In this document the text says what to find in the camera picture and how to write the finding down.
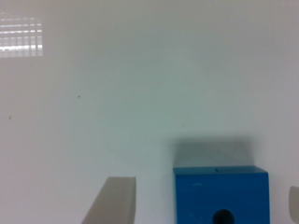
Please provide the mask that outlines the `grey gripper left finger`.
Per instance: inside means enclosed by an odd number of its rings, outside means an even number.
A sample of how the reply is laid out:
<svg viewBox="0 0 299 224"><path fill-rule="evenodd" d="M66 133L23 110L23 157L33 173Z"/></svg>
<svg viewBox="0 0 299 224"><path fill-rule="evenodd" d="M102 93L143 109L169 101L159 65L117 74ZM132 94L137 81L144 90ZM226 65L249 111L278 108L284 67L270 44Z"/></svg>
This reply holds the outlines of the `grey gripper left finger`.
<svg viewBox="0 0 299 224"><path fill-rule="evenodd" d="M136 178L110 176L81 224L135 224Z"/></svg>

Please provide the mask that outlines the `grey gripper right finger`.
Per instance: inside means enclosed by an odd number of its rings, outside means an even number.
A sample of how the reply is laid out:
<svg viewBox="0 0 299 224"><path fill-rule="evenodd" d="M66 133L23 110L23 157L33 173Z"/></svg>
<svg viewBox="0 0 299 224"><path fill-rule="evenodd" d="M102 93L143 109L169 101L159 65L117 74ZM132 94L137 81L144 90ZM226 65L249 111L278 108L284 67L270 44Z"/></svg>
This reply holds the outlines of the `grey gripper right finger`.
<svg viewBox="0 0 299 224"><path fill-rule="evenodd" d="M299 187L291 186L289 191L289 212L292 221L299 224Z"/></svg>

